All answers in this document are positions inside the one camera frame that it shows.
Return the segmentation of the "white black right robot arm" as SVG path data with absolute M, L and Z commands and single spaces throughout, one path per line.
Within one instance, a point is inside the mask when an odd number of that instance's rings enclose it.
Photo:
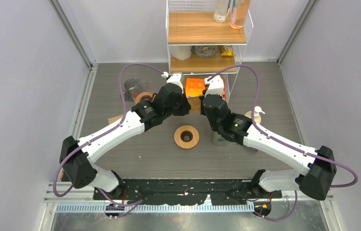
M 225 100 L 218 95 L 201 96 L 201 114 L 206 116 L 214 132 L 225 140 L 263 151 L 293 168 L 293 171 L 260 170 L 251 192 L 264 197 L 275 190 L 300 190 L 308 197 L 326 199 L 337 168 L 333 151 L 303 146 L 271 131 L 251 119 L 231 112 Z

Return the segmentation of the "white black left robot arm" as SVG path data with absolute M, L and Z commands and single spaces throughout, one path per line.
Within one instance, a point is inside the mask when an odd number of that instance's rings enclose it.
M 161 125 L 168 117 L 187 115 L 190 108 L 183 86 L 167 83 L 151 101 L 137 103 L 103 129 L 78 140 L 72 136 L 66 138 L 60 164 L 72 187 L 92 186 L 104 190 L 112 199 L 119 199 L 124 193 L 120 178 L 114 171 L 97 166 L 97 160 L 125 140 Z

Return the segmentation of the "wooden ring holder front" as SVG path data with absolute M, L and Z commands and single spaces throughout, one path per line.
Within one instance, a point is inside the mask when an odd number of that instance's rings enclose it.
M 134 102 L 135 104 L 143 101 L 152 101 L 153 92 L 142 92 L 138 96 L 135 97 Z

